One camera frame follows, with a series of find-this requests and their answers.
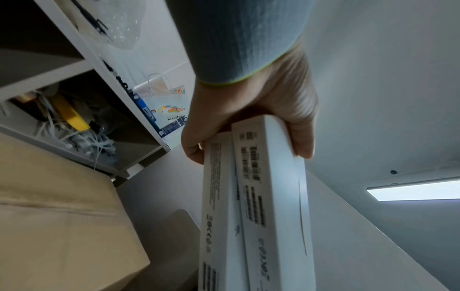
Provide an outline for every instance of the ceiling light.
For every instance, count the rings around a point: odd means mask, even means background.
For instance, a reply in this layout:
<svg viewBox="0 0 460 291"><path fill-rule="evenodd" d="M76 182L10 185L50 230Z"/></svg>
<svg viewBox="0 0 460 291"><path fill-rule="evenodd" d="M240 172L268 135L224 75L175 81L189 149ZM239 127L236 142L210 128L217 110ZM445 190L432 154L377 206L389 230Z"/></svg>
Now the ceiling light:
<svg viewBox="0 0 460 291"><path fill-rule="evenodd" d="M378 201L460 199L460 180L429 181L367 190Z"/></svg>

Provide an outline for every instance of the white box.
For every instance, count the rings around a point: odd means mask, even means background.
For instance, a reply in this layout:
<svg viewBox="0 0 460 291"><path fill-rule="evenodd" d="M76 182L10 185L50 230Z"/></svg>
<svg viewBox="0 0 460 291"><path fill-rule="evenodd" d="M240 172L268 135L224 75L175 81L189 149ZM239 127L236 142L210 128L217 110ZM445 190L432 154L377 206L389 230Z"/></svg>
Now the white box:
<svg viewBox="0 0 460 291"><path fill-rule="evenodd" d="M304 159L274 116L232 125L251 291L316 289Z"/></svg>
<svg viewBox="0 0 460 291"><path fill-rule="evenodd" d="M198 289L248 291L231 132L206 140Z"/></svg>

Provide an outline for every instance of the yellow object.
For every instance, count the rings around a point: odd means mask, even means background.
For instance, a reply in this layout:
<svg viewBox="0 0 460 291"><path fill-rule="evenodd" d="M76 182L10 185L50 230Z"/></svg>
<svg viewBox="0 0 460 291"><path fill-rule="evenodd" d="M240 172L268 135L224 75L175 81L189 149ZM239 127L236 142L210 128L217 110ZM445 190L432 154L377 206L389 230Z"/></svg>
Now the yellow object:
<svg viewBox="0 0 460 291"><path fill-rule="evenodd" d="M73 109L67 100L59 93L48 98L54 109L61 115L61 118L67 121L73 128L78 131L90 129L90 126L81 118L78 112Z"/></svg>

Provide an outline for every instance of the blue-gray knit sleeve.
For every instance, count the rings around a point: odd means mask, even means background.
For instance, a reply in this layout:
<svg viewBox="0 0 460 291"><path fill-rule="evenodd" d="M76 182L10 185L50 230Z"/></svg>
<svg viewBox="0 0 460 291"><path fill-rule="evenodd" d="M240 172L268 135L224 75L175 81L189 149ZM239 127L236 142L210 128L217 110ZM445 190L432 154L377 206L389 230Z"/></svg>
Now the blue-gray knit sleeve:
<svg viewBox="0 0 460 291"><path fill-rule="evenodd" d="M299 38L313 0L166 0L197 78L242 80Z"/></svg>

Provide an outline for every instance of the cardboard box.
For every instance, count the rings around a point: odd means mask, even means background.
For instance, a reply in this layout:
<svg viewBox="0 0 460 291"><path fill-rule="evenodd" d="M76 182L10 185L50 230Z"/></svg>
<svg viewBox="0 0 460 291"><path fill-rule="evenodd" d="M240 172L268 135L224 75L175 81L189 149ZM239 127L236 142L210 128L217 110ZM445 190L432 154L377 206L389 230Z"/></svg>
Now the cardboard box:
<svg viewBox="0 0 460 291"><path fill-rule="evenodd" d="M231 132L205 142L198 289L249 290Z"/></svg>
<svg viewBox="0 0 460 291"><path fill-rule="evenodd" d="M304 160L274 116L232 125L251 291L316 289Z"/></svg>
<svg viewBox="0 0 460 291"><path fill-rule="evenodd" d="M0 290L120 291L149 259L110 177L0 134Z"/></svg>

